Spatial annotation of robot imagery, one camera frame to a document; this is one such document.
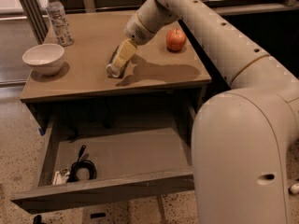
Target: open drawer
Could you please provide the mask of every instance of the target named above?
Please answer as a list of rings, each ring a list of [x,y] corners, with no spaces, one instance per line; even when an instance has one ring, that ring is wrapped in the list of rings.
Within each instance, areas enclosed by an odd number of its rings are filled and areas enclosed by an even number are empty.
[[[34,186],[11,199],[27,212],[194,189],[190,137],[195,113],[184,91],[62,102],[53,110]],[[72,141],[70,127],[78,130]],[[70,168],[82,145],[96,179],[52,185],[54,172]]]

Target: floor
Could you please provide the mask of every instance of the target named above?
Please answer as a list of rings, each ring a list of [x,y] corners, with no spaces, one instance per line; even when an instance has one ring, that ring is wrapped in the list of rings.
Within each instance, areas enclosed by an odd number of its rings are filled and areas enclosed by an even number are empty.
[[[28,24],[18,24],[12,22],[9,28],[0,26],[0,82],[27,78],[29,74],[28,68],[21,62],[21,55],[36,42]],[[12,46],[12,40],[18,46]],[[31,224],[35,217],[9,199],[12,193],[31,188],[44,142],[35,119],[19,100],[21,90],[22,87],[0,88],[0,224]],[[290,184],[299,177],[298,157],[299,143],[292,145],[288,153]],[[291,196],[290,204],[293,223],[299,223],[299,196]],[[94,214],[102,217],[91,218]],[[46,224],[199,223],[193,191],[52,212],[42,214],[42,220]]]

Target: plastic bottle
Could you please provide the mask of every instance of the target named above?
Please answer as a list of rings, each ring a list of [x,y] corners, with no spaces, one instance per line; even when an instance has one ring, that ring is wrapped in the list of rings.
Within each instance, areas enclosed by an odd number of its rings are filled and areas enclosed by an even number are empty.
[[[63,47],[72,45],[74,40],[69,31],[64,5],[59,0],[47,0],[46,11],[59,44]]]

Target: red apple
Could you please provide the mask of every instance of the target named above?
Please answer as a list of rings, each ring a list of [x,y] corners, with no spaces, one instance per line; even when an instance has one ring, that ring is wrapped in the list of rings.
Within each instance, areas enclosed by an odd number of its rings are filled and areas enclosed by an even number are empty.
[[[166,35],[166,45],[170,50],[180,51],[186,44],[187,37],[183,30],[176,28]]]

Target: bowl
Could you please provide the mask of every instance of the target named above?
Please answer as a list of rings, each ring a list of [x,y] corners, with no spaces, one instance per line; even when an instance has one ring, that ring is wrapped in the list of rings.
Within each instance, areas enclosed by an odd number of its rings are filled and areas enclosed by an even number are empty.
[[[37,73],[52,76],[57,74],[64,64],[64,48],[57,44],[42,44],[28,49],[22,60]]]

